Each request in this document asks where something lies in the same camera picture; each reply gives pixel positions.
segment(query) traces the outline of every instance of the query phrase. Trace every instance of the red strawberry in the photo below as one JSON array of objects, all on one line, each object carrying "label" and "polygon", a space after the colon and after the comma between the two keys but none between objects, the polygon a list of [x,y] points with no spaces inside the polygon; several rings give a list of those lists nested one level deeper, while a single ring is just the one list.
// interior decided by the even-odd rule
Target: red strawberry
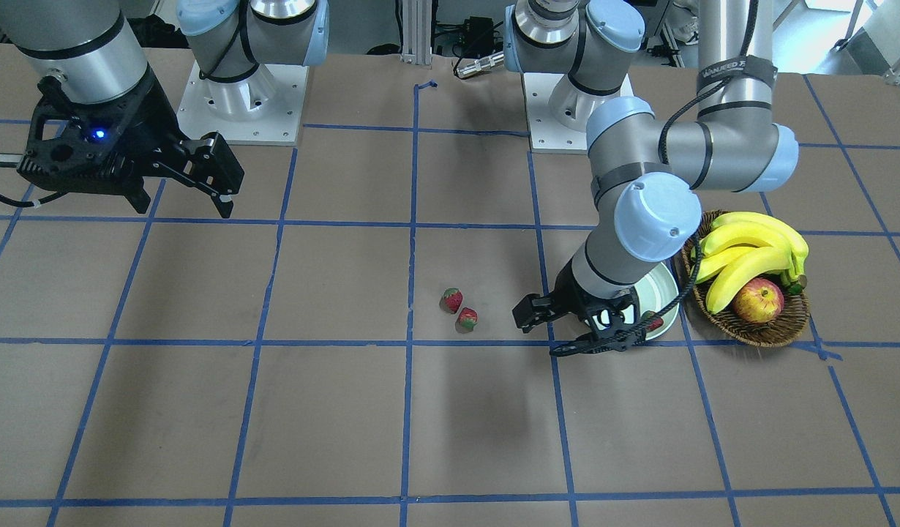
[{"label": "red strawberry", "polygon": [[459,289],[450,287],[450,289],[443,292],[443,304],[447,306],[450,313],[456,313],[462,303],[463,293],[460,293]]},{"label": "red strawberry", "polygon": [[[646,311],[646,313],[642,313],[642,320],[647,319],[655,314],[655,311]],[[659,327],[664,326],[664,320],[661,317],[658,317],[654,321],[651,321],[651,324],[648,324],[648,328],[646,328],[646,333],[651,333],[654,330],[657,330]]]},{"label": "red strawberry", "polygon": [[469,307],[464,307],[463,311],[460,311],[460,316],[457,317],[457,324],[473,331],[473,327],[476,327],[476,322],[478,320],[479,317],[477,316],[476,311],[471,310]]}]

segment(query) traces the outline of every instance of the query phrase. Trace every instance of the apple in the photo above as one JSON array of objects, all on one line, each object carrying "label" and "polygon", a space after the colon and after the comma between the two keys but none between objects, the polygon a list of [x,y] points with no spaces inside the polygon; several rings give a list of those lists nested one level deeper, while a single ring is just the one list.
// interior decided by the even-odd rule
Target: apple
[{"label": "apple", "polygon": [[755,277],[733,299],[733,310],[744,321],[764,324],[779,316],[785,307],[781,289],[772,281]]}]

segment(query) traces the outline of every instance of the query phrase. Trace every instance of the bunch of bananas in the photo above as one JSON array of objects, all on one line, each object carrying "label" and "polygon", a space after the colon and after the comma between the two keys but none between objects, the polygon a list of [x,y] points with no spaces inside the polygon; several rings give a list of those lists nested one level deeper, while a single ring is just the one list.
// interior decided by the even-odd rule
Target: bunch of bananas
[{"label": "bunch of bananas", "polygon": [[697,273],[697,283],[716,277],[707,293],[710,313],[720,313],[759,274],[780,274],[789,294],[804,289],[808,244],[784,221],[756,212],[729,212],[710,226],[710,234],[700,241],[704,259]]}]

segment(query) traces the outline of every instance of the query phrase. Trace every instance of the wicker basket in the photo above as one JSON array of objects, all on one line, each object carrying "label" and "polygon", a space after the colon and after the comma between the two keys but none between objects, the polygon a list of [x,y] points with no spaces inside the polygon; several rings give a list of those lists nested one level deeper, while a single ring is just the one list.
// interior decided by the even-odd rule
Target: wicker basket
[{"label": "wicker basket", "polygon": [[[698,236],[703,238],[710,233],[710,224],[716,220],[720,214],[727,211],[713,210],[705,212],[697,229]],[[683,270],[681,277],[682,283],[686,283],[688,277],[691,276],[691,249],[694,243],[690,238],[684,247],[681,248],[680,259]],[[765,324],[754,324],[750,321],[744,321],[737,316],[729,306],[715,315],[711,315],[707,311],[707,291],[710,290],[710,284],[713,280],[705,281],[694,286],[694,300],[697,300],[697,306],[700,307],[702,313],[707,316],[708,320],[720,328],[730,337],[734,337],[741,343],[751,344],[763,348],[778,348],[787,346],[792,343],[795,338],[804,331],[808,326],[808,319],[811,317],[811,306],[808,303],[808,297],[802,291],[801,294],[785,294],[785,306],[775,320],[768,321]]]}]

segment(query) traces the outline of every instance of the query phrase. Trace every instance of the white plate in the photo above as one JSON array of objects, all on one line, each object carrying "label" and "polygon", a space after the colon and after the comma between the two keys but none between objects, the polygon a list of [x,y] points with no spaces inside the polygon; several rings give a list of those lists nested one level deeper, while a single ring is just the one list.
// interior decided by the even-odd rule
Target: white plate
[{"label": "white plate", "polygon": [[[658,266],[655,266],[654,269],[650,271],[643,279],[638,280],[635,283],[635,291],[638,291],[638,303],[640,304],[640,313],[646,313],[646,311],[658,311],[662,307],[668,305],[675,296],[678,296],[678,284],[675,284],[675,278],[671,275],[671,271],[664,265],[664,263],[659,263]],[[634,308],[632,306],[627,307],[626,310],[623,311],[625,318],[627,321],[633,320],[634,317]],[[668,313],[664,314],[664,317],[661,317],[664,321],[664,324],[661,325],[657,330],[650,331],[646,334],[645,340],[652,340],[652,338],[660,336],[660,334],[665,333],[672,324],[674,324],[675,320],[678,319],[678,309],[672,308]],[[608,327],[608,324],[603,324],[604,321],[610,320],[610,314],[607,311],[602,311],[598,317],[596,317],[596,325],[599,329],[605,329]]]}]

